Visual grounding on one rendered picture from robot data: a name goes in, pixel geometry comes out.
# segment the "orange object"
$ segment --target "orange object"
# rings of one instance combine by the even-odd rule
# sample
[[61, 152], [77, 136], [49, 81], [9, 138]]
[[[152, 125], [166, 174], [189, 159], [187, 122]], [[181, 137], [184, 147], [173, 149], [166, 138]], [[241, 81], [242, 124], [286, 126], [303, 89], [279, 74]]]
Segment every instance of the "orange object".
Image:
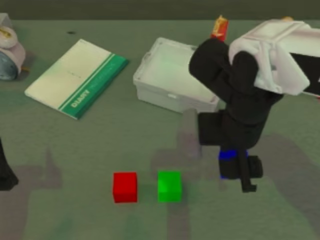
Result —
[[227, 37], [229, 21], [220, 15], [215, 21], [213, 31], [211, 33], [211, 38], [217, 38], [221, 41], [225, 41]]

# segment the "book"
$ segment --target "book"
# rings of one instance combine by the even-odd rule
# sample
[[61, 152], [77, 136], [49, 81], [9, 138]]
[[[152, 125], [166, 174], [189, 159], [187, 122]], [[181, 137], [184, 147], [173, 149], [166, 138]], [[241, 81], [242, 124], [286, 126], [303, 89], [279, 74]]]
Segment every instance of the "book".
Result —
[[24, 93], [79, 119], [127, 64], [126, 58], [80, 39]]

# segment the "table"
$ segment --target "table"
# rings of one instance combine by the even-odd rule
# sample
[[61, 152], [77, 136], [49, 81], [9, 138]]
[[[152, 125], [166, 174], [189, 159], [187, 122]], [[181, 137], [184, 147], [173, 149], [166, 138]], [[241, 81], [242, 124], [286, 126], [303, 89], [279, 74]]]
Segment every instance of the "table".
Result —
[[[309, 22], [320, 27], [320, 21]], [[257, 21], [231, 21], [228, 42]], [[30, 52], [29, 74], [0, 83], [0, 134], [21, 184], [0, 193], [2, 240], [320, 239], [320, 103], [286, 96], [259, 144], [256, 193], [217, 181], [217, 149], [199, 161], [176, 150], [181, 114], [137, 100], [133, 73], [156, 38], [198, 45], [211, 21], [14, 21]], [[78, 39], [130, 64], [80, 120], [24, 96], [24, 90]], [[182, 203], [157, 202], [156, 172], [183, 173]], [[112, 174], [138, 174], [139, 202], [113, 203]]]

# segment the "cube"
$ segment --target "cube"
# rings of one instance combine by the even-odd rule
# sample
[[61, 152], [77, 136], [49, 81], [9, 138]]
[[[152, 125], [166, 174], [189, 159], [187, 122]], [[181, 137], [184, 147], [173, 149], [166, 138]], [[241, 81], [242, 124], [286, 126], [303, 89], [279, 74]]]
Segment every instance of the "cube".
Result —
[[112, 195], [115, 203], [138, 201], [138, 177], [136, 172], [114, 172]]
[[158, 172], [158, 201], [174, 203], [182, 200], [182, 178], [179, 171]]

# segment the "red cube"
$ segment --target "red cube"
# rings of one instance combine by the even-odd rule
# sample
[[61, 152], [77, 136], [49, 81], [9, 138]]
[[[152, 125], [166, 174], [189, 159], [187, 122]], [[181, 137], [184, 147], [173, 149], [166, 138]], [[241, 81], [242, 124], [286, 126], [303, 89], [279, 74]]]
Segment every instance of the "red cube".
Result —
[[138, 178], [136, 172], [114, 172], [112, 195], [115, 203], [138, 201]]

